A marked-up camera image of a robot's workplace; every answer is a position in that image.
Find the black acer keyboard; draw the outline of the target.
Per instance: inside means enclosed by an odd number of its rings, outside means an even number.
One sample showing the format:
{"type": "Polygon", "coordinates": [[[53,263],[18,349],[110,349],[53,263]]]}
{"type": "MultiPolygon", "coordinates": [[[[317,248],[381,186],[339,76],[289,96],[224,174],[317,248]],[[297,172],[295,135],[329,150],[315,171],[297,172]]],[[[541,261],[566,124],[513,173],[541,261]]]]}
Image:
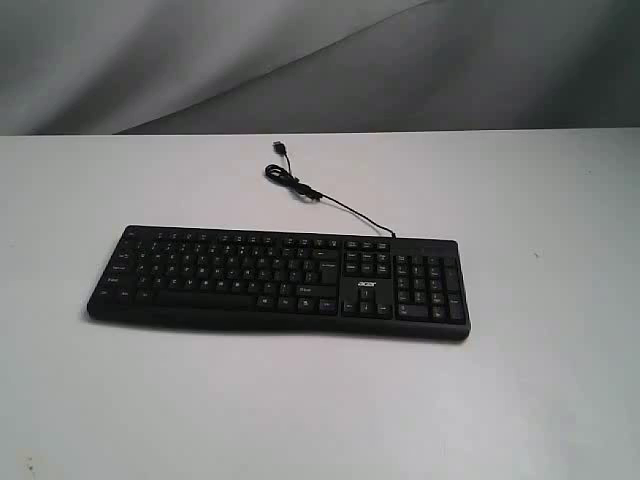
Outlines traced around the black acer keyboard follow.
{"type": "Polygon", "coordinates": [[[126,227],[87,304],[96,321],[462,341],[452,240],[126,227]]]}

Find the grey backdrop cloth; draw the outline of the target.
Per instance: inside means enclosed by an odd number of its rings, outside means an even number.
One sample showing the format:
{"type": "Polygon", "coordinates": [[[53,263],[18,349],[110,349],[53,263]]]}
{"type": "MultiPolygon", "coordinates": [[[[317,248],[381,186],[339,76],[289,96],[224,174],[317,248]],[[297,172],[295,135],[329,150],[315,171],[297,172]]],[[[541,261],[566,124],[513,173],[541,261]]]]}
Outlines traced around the grey backdrop cloth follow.
{"type": "Polygon", "coordinates": [[[5,1],[1,131],[634,127],[635,1],[5,1]]]}

